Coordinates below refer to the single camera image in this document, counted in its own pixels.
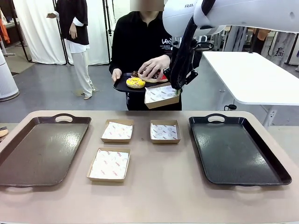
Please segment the white curtain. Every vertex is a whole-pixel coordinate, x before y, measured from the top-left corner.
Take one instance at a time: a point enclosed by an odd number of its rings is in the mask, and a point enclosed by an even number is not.
[[[89,64],[109,62],[103,4],[101,0],[86,0],[88,5]],[[14,0],[21,27],[35,62],[63,64],[65,58],[55,19],[47,19],[54,11],[52,0]],[[69,61],[72,57],[67,48]]]
[[[14,0],[14,6],[32,60],[45,64],[64,64],[57,22],[46,18],[47,13],[54,11],[52,0]]]

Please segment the paper food box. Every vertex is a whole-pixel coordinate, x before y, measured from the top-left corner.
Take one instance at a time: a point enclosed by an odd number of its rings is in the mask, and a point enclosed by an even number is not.
[[[133,133],[133,120],[107,120],[102,134],[105,143],[129,143]]]
[[[153,87],[146,88],[144,103],[149,109],[161,106],[177,104],[179,102],[180,91],[171,87],[170,83],[164,83]]]
[[[92,181],[124,182],[129,160],[128,148],[99,148],[87,177]]]
[[[177,120],[151,120],[150,139],[154,144],[178,144],[181,133]]]

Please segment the pole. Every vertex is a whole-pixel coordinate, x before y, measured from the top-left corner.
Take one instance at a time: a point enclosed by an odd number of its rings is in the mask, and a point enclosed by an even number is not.
[[[52,2],[53,2],[53,7],[55,9],[57,2],[56,2],[56,0],[52,0]],[[64,39],[62,38],[62,35],[61,35],[61,29],[60,29],[60,25],[59,25],[58,20],[56,20],[56,22],[57,22],[57,26],[58,26],[59,36],[60,36],[60,40],[61,40],[61,44],[62,44],[62,49],[64,51],[65,64],[63,64],[63,65],[67,65],[67,63],[70,64],[70,62],[69,62],[69,58],[67,57],[65,42],[64,42]]]
[[[111,63],[110,58],[110,48],[109,48],[109,37],[108,37],[108,26],[107,26],[107,16],[106,16],[106,7],[105,7],[105,0],[102,0],[103,2],[103,10],[104,10],[104,21],[105,21],[105,29],[106,29],[106,41],[107,41],[107,50],[108,50],[108,57],[109,57],[109,63]]]
[[[13,20],[14,20],[14,25],[15,25],[15,28],[17,29],[17,34],[18,34],[19,40],[21,42],[21,45],[22,45],[25,57],[26,57],[26,59],[27,59],[28,62],[32,63],[32,60],[28,59],[28,55],[27,55],[27,52],[26,52],[26,49],[25,49],[25,46],[24,46],[24,42],[23,42],[23,39],[22,39],[21,31],[20,31],[20,28],[18,26],[18,22],[17,22],[17,19],[16,19],[16,14],[15,14],[13,0],[9,0],[8,2],[9,2],[9,8],[10,8],[10,11],[11,11],[11,15],[12,15]]]
[[[109,6],[108,6],[107,0],[106,0],[106,10],[107,10],[107,18],[108,18],[108,34],[109,34],[109,36],[112,36],[111,25],[110,25]]]

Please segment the table leg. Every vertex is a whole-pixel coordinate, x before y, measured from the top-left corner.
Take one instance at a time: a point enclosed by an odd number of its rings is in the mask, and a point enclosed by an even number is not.
[[[0,41],[3,56],[15,56],[14,53],[7,53],[3,41]]]
[[[219,92],[220,92],[220,96],[219,96],[219,101],[218,101],[216,110],[217,111],[223,111],[223,109],[224,109],[224,107],[223,107],[223,100],[224,100],[224,96],[225,96],[225,92],[226,92],[224,84],[222,84],[222,87],[219,90]]]
[[[276,106],[271,106],[271,108],[268,111],[267,117],[266,117],[265,121],[263,122],[263,126],[265,128],[268,128],[268,127],[270,127],[272,125],[272,122],[273,122],[273,120],[275,118],[277,110],[278,109],[277,109]]]

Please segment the black top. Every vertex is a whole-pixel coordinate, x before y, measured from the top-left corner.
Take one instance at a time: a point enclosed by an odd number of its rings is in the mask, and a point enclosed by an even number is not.
[[[139,12],[131,12],[118,20],[113,37],[111,73],[116,68],[130,73],[152,58],[171,56],[171,35],[163,26],[162,13],[159,12],[148,26]]]
[[[58,0],[55,11],[59,13],[59,24],[62,37],[74,43],[88,45],[86,0]],[[76,39],[72,39],[70,35],[70,28],[75,17],[83,23],[84,26],[76,27],[78,37]]]

